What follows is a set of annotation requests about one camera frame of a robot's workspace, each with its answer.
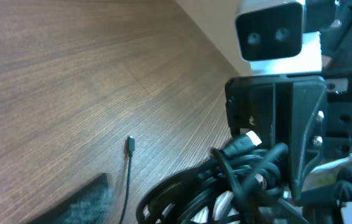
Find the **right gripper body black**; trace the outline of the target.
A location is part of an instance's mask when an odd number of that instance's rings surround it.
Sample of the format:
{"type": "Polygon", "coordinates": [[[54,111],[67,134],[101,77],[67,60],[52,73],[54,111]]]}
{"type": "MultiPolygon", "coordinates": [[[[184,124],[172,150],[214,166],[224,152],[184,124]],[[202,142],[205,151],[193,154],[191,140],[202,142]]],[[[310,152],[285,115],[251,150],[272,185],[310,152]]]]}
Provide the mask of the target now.
{"type": "Polygon", "coordinates": [[[286,182],[294,199],[302,194],[308,173],[323,158],[327,90],[320,75],[234,77],[225,85],[226,114],[231,135],[253,130],[264,148],[288,146],[286,182]]]}

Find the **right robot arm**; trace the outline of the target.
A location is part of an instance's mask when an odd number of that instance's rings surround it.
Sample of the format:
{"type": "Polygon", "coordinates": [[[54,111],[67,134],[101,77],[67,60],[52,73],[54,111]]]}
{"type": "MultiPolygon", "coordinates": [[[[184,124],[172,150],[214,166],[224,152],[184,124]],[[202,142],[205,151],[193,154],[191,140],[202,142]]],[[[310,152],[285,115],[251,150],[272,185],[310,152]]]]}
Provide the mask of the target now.
{"type": "Polygon", "coordinates": [[[220,223],[352,223],[352,1],[243,1],[234,20],[252,76],[225,85],[231,141],[212,150],[207,200],[161,221],[190,222],[233,196],[220,223]]]}

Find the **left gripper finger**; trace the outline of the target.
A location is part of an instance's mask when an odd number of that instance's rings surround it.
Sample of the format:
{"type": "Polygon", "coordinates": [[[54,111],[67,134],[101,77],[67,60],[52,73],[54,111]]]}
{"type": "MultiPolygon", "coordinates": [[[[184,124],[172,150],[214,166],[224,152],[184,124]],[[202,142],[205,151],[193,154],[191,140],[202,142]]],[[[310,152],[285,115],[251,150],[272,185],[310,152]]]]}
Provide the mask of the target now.
{"type": "Polygon", "coordinates": [[[29,221],[31,224],[104,223],[113,202],[113,188],[107,173],[92,181],[56,206],[29,221]]]}

